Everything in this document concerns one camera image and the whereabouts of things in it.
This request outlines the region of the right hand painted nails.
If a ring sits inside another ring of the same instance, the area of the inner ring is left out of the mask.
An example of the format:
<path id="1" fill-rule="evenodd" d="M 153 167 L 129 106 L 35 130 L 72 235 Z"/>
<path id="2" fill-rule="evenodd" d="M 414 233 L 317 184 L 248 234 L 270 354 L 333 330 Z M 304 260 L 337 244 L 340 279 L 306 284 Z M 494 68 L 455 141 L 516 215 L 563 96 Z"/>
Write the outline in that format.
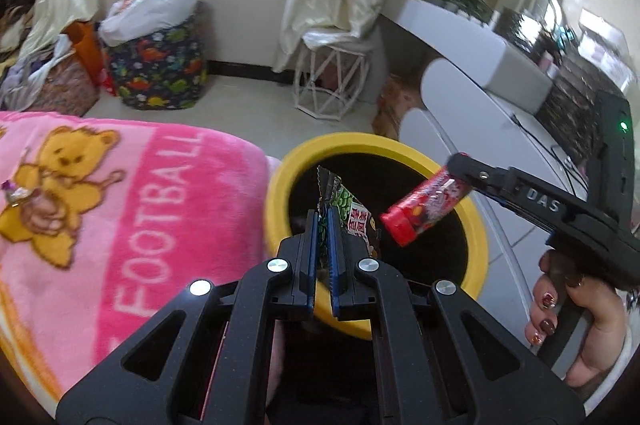
<path id="1" fill-rule="evenodd" d="M 574 389 L 596 388 L 623 351 L 627 335 L 624 303 L 611 286 L 577 272 L 573 263 L 552 249 L 542 255 L 539 268 L 542 275 L 533 287 L 525 337 L 530 345 L 539 346 L 556 333 L 559 320 L 554 308 L 563 286 L 568 298 L 592 315 L 589 332 L 565 382 Z"/>

